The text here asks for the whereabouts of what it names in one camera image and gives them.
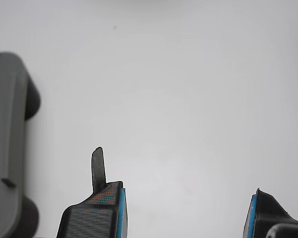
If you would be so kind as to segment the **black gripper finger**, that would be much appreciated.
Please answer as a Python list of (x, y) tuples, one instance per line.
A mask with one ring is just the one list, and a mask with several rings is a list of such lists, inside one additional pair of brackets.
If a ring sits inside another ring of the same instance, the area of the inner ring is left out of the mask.
[(93, 192), (62, 214), (58, 238), (127, 238), (126, 190), (122, 181), (107, 182), (103, 149), (91, 156)]
[(244, 238), (298, 238), (298, 221), (270, 194), (257, 190), (250, 202)]

